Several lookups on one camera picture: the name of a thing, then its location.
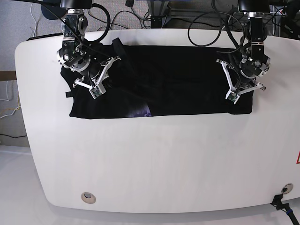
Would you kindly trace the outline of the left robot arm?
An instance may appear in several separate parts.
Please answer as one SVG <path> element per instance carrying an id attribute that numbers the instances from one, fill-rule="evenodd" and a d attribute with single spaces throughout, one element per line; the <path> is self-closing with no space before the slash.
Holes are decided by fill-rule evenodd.
<path id="1" fill-rule="evenodd" d="M 267 31 L 263 23 L 263 15 L 270 12 L 270 4 L 267 0 L 239 0 L 237 9 L 226 13 L 226 18 L 221 15 L 223 12 L 216 7 L 216 2 L 211 2 L 213 13 L 219 19 L 220 28 L 224 28 L 229 39 L 235 46 L 235 50 L 227 52 L 229 61 L 217 60 L 227 78 L 229 91 L 226 99 L 236 103 L 241 95 L 257 89 L 265 90 L 265 86 L 257 81 L 263 77 L 270 68 L 270 57 L 264 53 L 264 41 L 267 38 Z M 248 22 L 240 23 L 243 36 L 237 42 L 229 28 L 229 19 L 235 19 L 235 11 L 247 15 Z"/>

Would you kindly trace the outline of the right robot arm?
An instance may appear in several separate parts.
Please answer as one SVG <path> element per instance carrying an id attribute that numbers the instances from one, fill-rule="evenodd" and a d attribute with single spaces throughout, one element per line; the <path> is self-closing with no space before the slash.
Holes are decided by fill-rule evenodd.
<path id="1" fill-rule="evenodd" d="M 119 39 L 113 41 L 115 51 L 113 56 L 95 48 L 110 30 L 111 17 L 104 6 L 91 0 L 63 0 L 60 7 L 67 10 L 61 25 L 62 47 L 57 51 L 58 62 L 62 66 L 61 76 L 69 87 L 74 89 L 78 86 L 84 87 L 88 89 L 93 98 L 97 98 L 106 93 L 103 82 L 108 78 L 108 70 L 112 64 L 121 59 L 122 43 Z M 98 8 L 104 12 L 106 28 L 100 37 L 88 41 L 85 39 L 85 30 L 88 26 L 85 10 L 91 8 Z"/>

